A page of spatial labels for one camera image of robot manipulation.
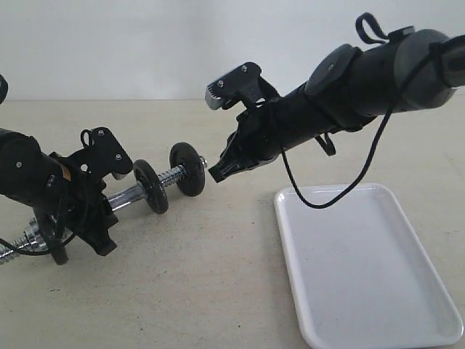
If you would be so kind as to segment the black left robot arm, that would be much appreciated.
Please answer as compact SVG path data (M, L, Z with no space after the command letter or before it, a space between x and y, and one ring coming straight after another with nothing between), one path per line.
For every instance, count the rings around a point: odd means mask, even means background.
M1 194L33 209L37 245L12 246L16 254L49 254L68 261L74 237L100 256L116 248L109 230L118 219L103 193L105 176L125 177L132 160L106 127L81 132L82 148L69 156L46 154L35 137L1 130Z

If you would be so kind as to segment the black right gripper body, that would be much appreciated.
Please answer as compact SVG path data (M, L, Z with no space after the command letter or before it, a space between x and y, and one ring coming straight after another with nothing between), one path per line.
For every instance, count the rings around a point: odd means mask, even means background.
M236 121L238 127L227 138L221 156L247 156L254 162L252 169L256 169L291 148L291 109L287 105L253 105L241 112Z

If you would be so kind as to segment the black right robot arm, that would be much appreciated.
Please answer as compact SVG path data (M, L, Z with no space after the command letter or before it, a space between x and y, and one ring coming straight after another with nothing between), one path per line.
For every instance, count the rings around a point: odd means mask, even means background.
M287 95L262 77L258 64L243 63L206 88L213 110L245 107L210 174L221 182L311 139L333 155L329 135L359 131L388 111L439 108L463 85L464 37L432 29L395 31L366 51L343 44Z

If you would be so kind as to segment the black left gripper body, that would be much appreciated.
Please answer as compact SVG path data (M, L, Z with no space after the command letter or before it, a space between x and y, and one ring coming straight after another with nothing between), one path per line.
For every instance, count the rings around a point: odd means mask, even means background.
M52 197L45 208L34 210L36 219L40 224L51 220L55 236L62 236L66 228L78 236L78 229L94 219L103 220L109 230L118 219L111 212L109 201L103 193L106 188L104 178L98 182L90 181L85 172L87 165L78 169L68 159L69 156L57 152L46 155L60 167L61 175L49 177L45 189Z

